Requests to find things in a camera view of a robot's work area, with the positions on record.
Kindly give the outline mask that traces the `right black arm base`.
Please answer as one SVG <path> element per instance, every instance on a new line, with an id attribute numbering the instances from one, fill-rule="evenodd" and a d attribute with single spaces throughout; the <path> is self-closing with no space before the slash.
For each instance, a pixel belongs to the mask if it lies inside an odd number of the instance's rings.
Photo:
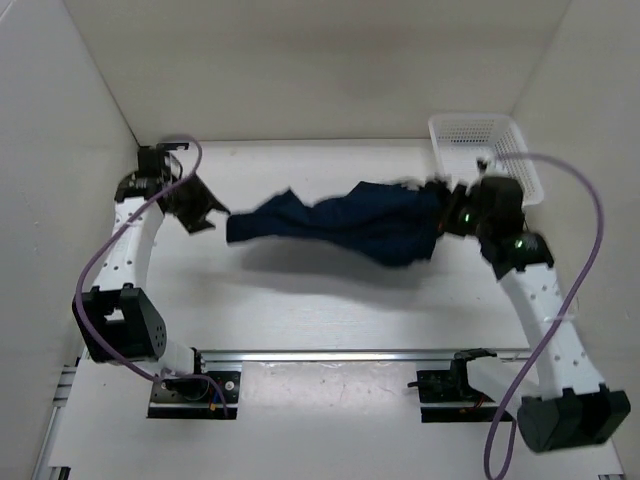
<path id="1" fill-rule="evenodd" d="M 489 349 L 467 349 L 454 354 L 446 367 L 416 371 L 406 387 L 418 393 L 422 424 L 491 423 L 498 403 L 468 383 L 467 364 L 496 358 Z"/>

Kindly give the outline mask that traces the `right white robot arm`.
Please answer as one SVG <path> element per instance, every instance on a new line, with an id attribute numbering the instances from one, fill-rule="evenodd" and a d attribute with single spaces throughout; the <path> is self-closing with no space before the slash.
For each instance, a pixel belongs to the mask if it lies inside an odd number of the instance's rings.
<path id="1" fill-rule="evenodd" d="M 446 370 L 418 371 L 410 387 L 448 420 L 495 402 L 498 419 L 514 421 L 535 453 L 606 443 L 631 405 L 624 391 L 606 386 L 589 359 L 551 251 L 542 235 L 525 227 L 520 183 L 492 175 L 471 186 L 431 185 L 443 202 L 439 233 L 478 240 L 533 349 L 524 367 L 535 369 L 537 379 L 510 370 L 490 349 L 474 348 L 455 353 Z"/>

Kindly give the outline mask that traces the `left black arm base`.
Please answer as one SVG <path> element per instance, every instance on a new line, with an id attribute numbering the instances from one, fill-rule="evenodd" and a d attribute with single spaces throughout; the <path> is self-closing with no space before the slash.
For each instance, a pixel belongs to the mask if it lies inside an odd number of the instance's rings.
<path id="1" fill-rule="evenodd" d="M 240 363 L 207 363 L 205 380 L 167 379 L 151 388 L 147 417 L 168 420 L 235 420 L 241 392 Z"/>

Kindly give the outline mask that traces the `navy blue shorts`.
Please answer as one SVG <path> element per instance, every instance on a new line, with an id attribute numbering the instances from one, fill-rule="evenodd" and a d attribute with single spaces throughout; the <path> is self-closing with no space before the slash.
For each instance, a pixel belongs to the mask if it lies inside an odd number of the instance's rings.
<path id="1" fill-rule="evenodd" d="M 407 267 L 432 257 L 446 199 L 399 183 L 361 181 L 343 196 L 307 205 L 287 190 L 252 211 L 231 214 L 226 242 L 266 237 L 317 240 L 385 267 Z"/>

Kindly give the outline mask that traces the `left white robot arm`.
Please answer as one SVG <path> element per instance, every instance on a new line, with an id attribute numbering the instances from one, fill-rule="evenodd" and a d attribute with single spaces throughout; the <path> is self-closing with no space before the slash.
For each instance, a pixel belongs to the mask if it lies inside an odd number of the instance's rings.
<path id="1" fill-rule="evenodd" d="M 176 153 L 201 145 L 188 136 L 169 137 L 137 152 L 136 169 L 118 183 L 111 236 L 83 268 L 72 311 L 90 358 L 123 365 L 150 381 L 176 376 L 188 400 L 206 395 L 210 377 L 200 353 L 170 339 L 165 321 L 146 292 L 156 235 L 166 217 L 190 234 L 213 229 L 211 212 L 228 213 Z"/>

